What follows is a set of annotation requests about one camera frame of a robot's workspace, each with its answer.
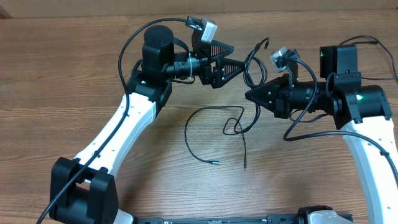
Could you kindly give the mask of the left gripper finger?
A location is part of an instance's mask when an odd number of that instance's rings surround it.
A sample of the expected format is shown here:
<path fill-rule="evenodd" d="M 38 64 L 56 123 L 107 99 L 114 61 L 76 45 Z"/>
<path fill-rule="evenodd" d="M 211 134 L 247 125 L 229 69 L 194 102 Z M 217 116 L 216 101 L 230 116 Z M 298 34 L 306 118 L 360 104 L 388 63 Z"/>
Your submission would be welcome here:
<path fill-rule="evenodd" d="M 244 62 L 230 58 L 219 58 L 215 61 L 214 87 L 222 87 L 236 75 L 244 71 Z"/>
<path fill-rule="evenodd" d="M 232 45 L 212 40 L 210 44 L 210 59 L 223 58 L 234 52 L 234 47 Z"/>

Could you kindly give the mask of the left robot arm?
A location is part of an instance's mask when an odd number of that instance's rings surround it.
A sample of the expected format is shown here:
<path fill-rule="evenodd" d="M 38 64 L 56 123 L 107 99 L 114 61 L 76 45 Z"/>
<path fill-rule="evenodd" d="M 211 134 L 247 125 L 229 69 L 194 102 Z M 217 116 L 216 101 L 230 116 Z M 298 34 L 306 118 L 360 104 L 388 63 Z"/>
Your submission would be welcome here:
<path fill-rule="evenodd" d="M 230 58 L 233 47 L 215 40 L 213 22 L 185 19 L 193 31 L 190 45 L 166 23 L 159 19 L 139 29 L 142 58 L 131 77 L 122 80 L 124 96 L 115 114 L 84 150 L 53 165 L 44 217 L 60 223 L 134 223 L 134 216 L 120 209 L 116 176 L 137 138 L 167 103 L 172 85 L 199 79 L 220 88 L 243 72 L 244 63 Z"/>

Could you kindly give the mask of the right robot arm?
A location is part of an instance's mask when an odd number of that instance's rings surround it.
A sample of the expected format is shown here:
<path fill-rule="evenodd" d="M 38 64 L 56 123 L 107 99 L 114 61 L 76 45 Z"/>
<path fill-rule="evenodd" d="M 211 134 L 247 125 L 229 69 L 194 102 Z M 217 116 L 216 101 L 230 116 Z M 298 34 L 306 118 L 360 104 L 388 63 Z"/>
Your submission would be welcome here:
<path fill-rule="evenodd" d="M 397 222 L 397 146 L 392 110 L 378 85 L 362 85 L 355 45 L 320 48 L 320 76 L 298 80 L 302 61 L 296 51 L 281 48 L 271 55 L 281 73 L 246 93 L 246 98 L 277 118 L 293 110 L 322 110 L 333 117 L 335 134 L 348 145 L 363 188 L 370 223 Z"/>

